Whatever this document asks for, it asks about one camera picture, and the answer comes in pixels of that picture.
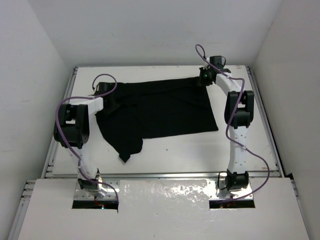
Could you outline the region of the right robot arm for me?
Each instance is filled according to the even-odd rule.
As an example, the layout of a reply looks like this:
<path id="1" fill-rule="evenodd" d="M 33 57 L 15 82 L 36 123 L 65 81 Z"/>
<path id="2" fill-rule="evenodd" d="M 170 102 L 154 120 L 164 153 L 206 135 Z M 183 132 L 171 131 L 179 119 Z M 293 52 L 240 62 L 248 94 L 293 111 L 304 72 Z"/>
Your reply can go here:
<path id="1" fill-rule="evenodd" d="M 230 141 L 230 156 L 223 190 L 238 191 L 247 188 L 249 173 L 246 166 L 247 133 L 254 118 L 253 91 L 245 90 L 245 80 L 233 77 L 224 68 L 221 56 L 202 57 L 204 65 L 199 75 L 199 86 L 217 85 L 226 95 L 225 134 Z"/>

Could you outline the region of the black t-shirt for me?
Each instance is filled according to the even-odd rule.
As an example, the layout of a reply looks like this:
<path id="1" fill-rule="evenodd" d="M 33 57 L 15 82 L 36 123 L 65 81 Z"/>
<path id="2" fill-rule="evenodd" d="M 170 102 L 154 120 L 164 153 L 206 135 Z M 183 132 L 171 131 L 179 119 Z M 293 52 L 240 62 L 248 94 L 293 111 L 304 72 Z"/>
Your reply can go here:
<path id="1" fill-rule="evenodd" d="M 197 86 L 198 79 L 117 84 L 119 113 L 95 116 L 103 138 L 124 163 L 142 151 L 144 139 L 218 131 L 207 88 Z"/>

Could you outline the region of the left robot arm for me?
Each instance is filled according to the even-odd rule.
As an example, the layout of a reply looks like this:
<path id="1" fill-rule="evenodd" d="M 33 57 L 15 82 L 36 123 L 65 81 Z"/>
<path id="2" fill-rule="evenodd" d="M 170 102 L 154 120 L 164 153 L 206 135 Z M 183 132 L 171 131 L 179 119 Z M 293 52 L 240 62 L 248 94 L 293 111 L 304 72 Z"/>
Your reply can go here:
<path id="1" fill-rule="evenodd" d="M 103 181 L 99 168 L 90 157 L 88 141 L 90 118 L 104 109 L 104 100 L 112 94 L 118 83 L 107 84 L 111 89 L 98 95 L 72 96 L 62 100 L 55 110 L 54 140 L 67 149 L 77 170 L 80 188 L 95 198 L 102 199 L 113 186 Z"/>

